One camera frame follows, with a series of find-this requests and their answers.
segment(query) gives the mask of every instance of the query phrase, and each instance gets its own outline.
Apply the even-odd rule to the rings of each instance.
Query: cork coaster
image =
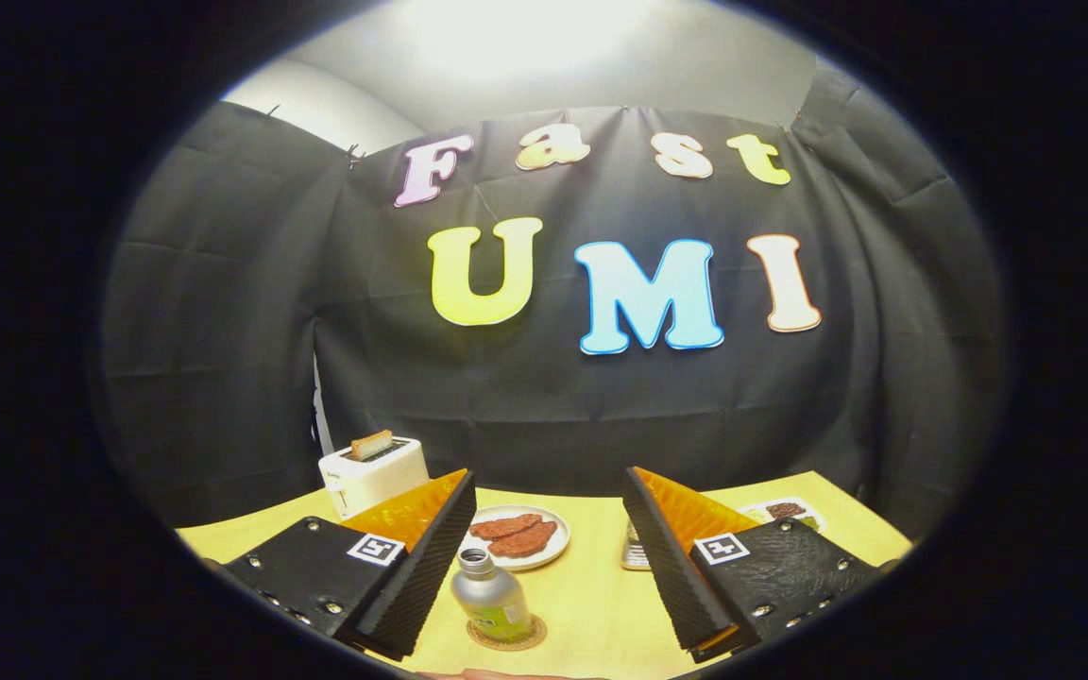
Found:
[[[484,635],[477,626],[472,625],[471,620],[468,622],[467,627],[469,632],[469,638],[474,639],[478,644],[490,647],[491,650],[500,650],[505,653],[515,653],[515,651],[527,650],[528,647],[534,647],[541,644],[544,636],[547,635],[547,626],[544,626],[544,620],[541,617],[532,615],[532,632],[522,641],[517,642],[502,642],[495,641],[495,639]]]

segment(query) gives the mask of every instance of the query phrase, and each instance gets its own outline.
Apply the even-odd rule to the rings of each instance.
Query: bottle label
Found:
[[[518,641],[532,632],[530,617],[522,605],[472,607],[468,615],[475,629],[495,641]]]

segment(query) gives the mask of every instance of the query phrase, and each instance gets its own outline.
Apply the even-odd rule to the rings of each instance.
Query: small plate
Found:
[[[569,545],[569,524],[566,524],[561,516],[553,511],[547,511],[547,509],[539,508],[534,506],[490,506],[487,508],[481,508],[475,511],[472,516],[472,524],[480,524],[483,521],[493,521],[496,519],[506,519],[508,517],[518,517],[521,514],[535,512],[541,516],[541,521],[555,521],[556,531],[553,532],[553,536],[548,537],[547,543],[544,545],[544,549],[535,553],[535,555],[528,555],[526,558],[500,558],[500,556],[493,555],[491,553],[491,558],[493,558],[493,564],[497,565],[506,571],[523,571],[523,569],[534,569],[543,564],[548,564],[557,558],[562,552],[565,552],[566,546]],[[481,549],[489,549],[490,543],[493,541],[484,541],[483,539],[478,539],[474,534],[465,533],[465,540],[461,541],[461,546],[459,547],[457,554],[467,547],[480,547]]]
[[[804,511],[800,514],[793,514],[793,516],[791,516],[791,519],[795,520],[811,519],[813,522],[815,522],[815,527],[813,527],[813,530],[815,530],[816,533],[826,532],[826,518],[821,517],[820,512],[816,511],[816,509],[813,509],[811,505],[804,503],[804,499],[798,496],[790,496],[787,498],[774,498],[767,500],[767,503],[765,504],[754,504],[752,506],[740,507],[738,508],[738,511],[743,514],[743,516],[751,518],[752,520],[762,521],[764,524],[767,524],[768,521],[774,521],[775,519],[777,519],[777,517],[775,517],[774,514],[769,512],[767,506],[774,506],[778,504],[799,505],[800,507],[804,508]]]

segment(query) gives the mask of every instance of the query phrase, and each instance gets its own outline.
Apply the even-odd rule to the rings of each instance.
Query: white toaster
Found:
[[[319,468],[339,519],[431,482],[422,443],[405,436],[393,436],[392,445],[362,461],[351,459],[350,447],[342,448],[321,457]]]

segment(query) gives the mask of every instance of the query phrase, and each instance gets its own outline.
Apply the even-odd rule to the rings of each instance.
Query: letter m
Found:
[[[713,246],[683,238],[666,246],[653,281],[648,281],[622,244],[602,240],[573,251],[591,277],[591,332],[580,347],[588,355],[614,355],[629,345],[619,327],[617,310],[632,327],[640,344],[650,348],[662,335],[666,312],[673,323],[666,344],[676,349],[716,347],[725,341],[713,314],[713,289],[707,262]]]

